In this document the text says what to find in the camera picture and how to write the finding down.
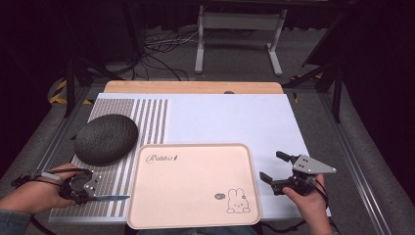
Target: knife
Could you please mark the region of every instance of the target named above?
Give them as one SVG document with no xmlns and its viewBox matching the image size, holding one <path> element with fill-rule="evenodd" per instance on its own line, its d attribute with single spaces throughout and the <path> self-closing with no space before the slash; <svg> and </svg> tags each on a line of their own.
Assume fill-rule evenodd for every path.
<svg viewBox="0 0 415 235">
<path fill-rule="evenodd" d="M 128 195 L 103 195 L 103 196 L 90 196 L 88 197 L 88 201 L 100 201 L 100 202 L 107 202 L 107 201 L 119 201 L 128 199 Z"/>
</svg>

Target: hand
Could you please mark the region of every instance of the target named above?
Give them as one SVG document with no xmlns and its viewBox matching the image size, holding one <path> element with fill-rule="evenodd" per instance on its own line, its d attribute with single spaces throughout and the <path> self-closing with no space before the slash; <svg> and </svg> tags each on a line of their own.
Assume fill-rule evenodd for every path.
<svg viewBox="0 0 415 235">
<path fill-rule="evenodd" d="M 323 174 L 316 176 L 324 187 Z M 316 187 L 322 192 L 322 187 L 317 183 Z M 289 187 L 283 188 L 283 192 L 297 205 L 302 218 L 307 222 L 310 234 L 331 234 L 333 228 L 330 226 L 326 214 L 326 202 L 315 190 L 307 196 L 302 196 Z"/>
<path fill-rule="evenodd" d="M 73 164 L 63 164 L 53 169 L 77 168 Z M 45 177 L 38 179 L 62 184 L 65 179 L 81 172 L 63 172 L 57 173 L 62 181 L 52 180 Z M 52 208 L 66 208 L 75 205 L 75 201 L 66 200 L 59 196 L 59 186 L 45 183 L 30 181 L 22 185 L 14 192 L 0 201 L 0 209 L 14 212 L 40 213 Z"/>
</svg>

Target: metal frame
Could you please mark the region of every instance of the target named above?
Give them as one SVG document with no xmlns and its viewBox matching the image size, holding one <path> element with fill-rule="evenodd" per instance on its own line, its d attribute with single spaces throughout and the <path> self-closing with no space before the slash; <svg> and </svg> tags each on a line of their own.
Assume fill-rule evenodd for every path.
<svg viewBox="0 0 415 235">
<path fill-rule="evenodd" d="M 275 53 L 278 39 L 287 15 L 287 10 L 282 10 L 280 15 L 260 15 L 260 14 L 230 14 L 230 13 L 206 13 L 205 7 L 199 9 L 199 40 L 196 55 L 195 73 L 202 73 L 204 66 L 205 28 L 234 28 L 234 29 L 255 29 L 255 30 L 274 30 L 272 43 L 267 43 L 267 51 L 271 60 L 272 68 L 277 76 L 281 76 L 282 70 Z"/>
</svg>

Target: bunny illustration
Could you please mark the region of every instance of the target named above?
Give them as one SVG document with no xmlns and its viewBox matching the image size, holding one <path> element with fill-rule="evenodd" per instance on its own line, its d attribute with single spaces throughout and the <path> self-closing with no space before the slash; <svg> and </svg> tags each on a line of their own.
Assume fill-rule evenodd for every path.
<svg viewBox="0 0 415 235">
<path fill-rule="evenodd" d="M 242 213 L 250 212 L 250 207 L 248 200 L 245 197 L 244 190 L 242 189 L 231 189 L 228 192 L 229 201 L 228 201 L 228 213 Z"/>
</svg>

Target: tray rim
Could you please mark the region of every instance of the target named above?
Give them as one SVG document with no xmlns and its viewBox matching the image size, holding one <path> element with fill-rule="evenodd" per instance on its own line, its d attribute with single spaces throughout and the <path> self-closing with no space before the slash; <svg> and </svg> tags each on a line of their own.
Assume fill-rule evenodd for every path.
<svg viewBox="0 0 415 235">
<path fill-rule="evenodd" d="M 133 180 L 134 183 L 132 185 L 132 191 L 131 191 L 131 197 L 130 197 L 130 202 L 129 202 L 129 207 L 128 207 L 128 212 L 126 215 L 126 222 L 128 224 L 128 226 L 130 226 L 133 229 L 165 229 L 165 228 L 186 228 L 186 227 L 216 227 L 216 226 L 236 226 L 236 225 L 252 225 L 252 224 L 256 224 L 260 221 L 261 219 L 261 215 L 262 215 L 262 211 L 261 211 L 261 206 L 260 206 L 260 202 L 259 202 L 259 194 L 258 194 L 258 189 L 257 189 L 257 185 L 256 185 L 256 179 L 255 179 L 255 175 L 254 175 L 254 165 L 253 165 L 253 159 L 252 159 L 252 155 L 251 155 L 251 151 L 250 148 L 243 144 L 243 143 L 168 143 L 168 144 L 145 144 L 143 146 L 140 147 L 140 149 L 137 151 L 137 156 L 140 156 L 140 154 L 142 153 L 142 151 L 144 151 L 147 148 L 154 148 L 154 147 L 162 147 L 162 148 L 183 148 L 183 147 L 242 147 L 244 148 L 247 153 L 248 153 L 248 159 L 250 162 L 250 166 L 251 166 L 251 173 L 253 176 L 253 182 L 254 182 L 254 194 L 255 194 L 255 200 L 256 200 L 256 208 L 257 208 L 257 218 L 255 220 L 253 220 L 250 223 L 232 223 L 232 224 L 211 224 L 211 225 L 188 225 L 188 226 L 180 226 L 180 227 L 172 227 L 172 226 L 157 226 L 157 227 L 153 227 L 153 226 L 136 226 L 134 224 L 132 224 L 132 222 L 130 221 L 130 215 L 131 215 L 131 210 L 132 210 L 132 199 L 133 199 L 133 194 L 135 192 L 135 187 L 136 187 L 136 183 L 135 183 L 135 179 L 137 177 L 138 174 L 138 168 L 139 168 L 139 157 L 136 158 L 137 161 L 137 165 L 136 165 L 136 169 L 134 170 L 134 176 L 133 176 Z"/>
</svg>

